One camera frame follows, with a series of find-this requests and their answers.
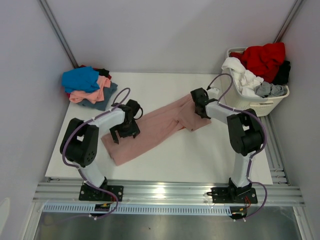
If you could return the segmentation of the dusty pink graphic t-shirt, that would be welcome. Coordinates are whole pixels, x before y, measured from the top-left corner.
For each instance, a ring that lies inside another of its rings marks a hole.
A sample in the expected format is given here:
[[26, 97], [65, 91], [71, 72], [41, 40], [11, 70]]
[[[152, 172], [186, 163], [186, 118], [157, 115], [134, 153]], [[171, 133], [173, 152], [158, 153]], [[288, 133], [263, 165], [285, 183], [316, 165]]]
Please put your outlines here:
[[115, 165], [120, 166], [155, 148], [182, 129], [194, 132], [210, 123], [210, 119], [195, 113], [195, 103], [188, 94], [138, 119], [140, 133], [135, 138], [120, 138], [117, 144], [111, 134], [106, 134], [101, 140]]

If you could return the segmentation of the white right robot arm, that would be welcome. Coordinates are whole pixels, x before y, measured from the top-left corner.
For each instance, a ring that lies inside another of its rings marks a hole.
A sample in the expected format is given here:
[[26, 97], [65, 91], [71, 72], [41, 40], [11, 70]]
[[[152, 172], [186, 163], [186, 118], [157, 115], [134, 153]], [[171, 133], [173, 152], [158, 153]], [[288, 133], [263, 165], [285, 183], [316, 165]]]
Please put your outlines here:
[[252, 183], [249, 180], [252, 160], [266, 145], [266, 130], [256, 112], [249, 108], [238, 110], [209, 98], [203, 88], [190, 92], [195, 113], [201, 118], [216, 119], [227, 125], [232, 149], [235, 151], [233, 173], [228, 183], [228, 198], [240, 202]]

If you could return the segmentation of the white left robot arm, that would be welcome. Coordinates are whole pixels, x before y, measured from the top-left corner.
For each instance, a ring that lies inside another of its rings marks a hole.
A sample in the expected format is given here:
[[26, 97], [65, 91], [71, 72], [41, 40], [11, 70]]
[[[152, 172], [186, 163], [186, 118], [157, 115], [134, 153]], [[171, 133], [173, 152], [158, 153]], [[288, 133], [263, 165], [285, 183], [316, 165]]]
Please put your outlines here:
[[108, 195], [108, 180], [96, 163], [99, 132], [109, 131], [111, 142], [117, 145], [120, 138], [136, 138], [141, 132], [137, 124], [138, 113], [142, 116], [143, 108], [130, 99], [126, 104], [112, 104], [109, 110], [90, 120], [73, 118], [69, 121], [59, 149], [62, 161], [79, 172], [84, 184], [91, 188], [91, 196], [98, 201]]

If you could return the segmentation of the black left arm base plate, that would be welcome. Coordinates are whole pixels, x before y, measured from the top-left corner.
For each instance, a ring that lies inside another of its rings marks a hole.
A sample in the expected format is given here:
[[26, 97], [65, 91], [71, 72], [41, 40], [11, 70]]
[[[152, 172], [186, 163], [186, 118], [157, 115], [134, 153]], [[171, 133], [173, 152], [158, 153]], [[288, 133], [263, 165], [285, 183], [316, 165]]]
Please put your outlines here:
[[[109, 185], [108, 180], [105, 177], [102, 182], [100, 189], [106, 190], [114, 194], [118, 201], [121, 202], [123, 199], [124, 187], [122, 185]], [[87, 183], [83, 183], [80, 192], [79, 192], [79, 201], [92, 201], [92, 202], [115, 202], [115, 198], [98, 189], [95, 189], [92, 186], [89, 186]]]

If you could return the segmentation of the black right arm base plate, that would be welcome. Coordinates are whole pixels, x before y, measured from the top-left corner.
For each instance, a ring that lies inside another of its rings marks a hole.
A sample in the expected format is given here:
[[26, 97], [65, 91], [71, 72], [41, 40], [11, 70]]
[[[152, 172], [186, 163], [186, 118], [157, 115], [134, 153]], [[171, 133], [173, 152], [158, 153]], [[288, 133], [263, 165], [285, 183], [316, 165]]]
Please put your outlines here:
[[212, 198], [215, 204], [257, 204], [258, 198], [254, 188], [237, 192], [231, 187], [212, 187], [207, 196]]

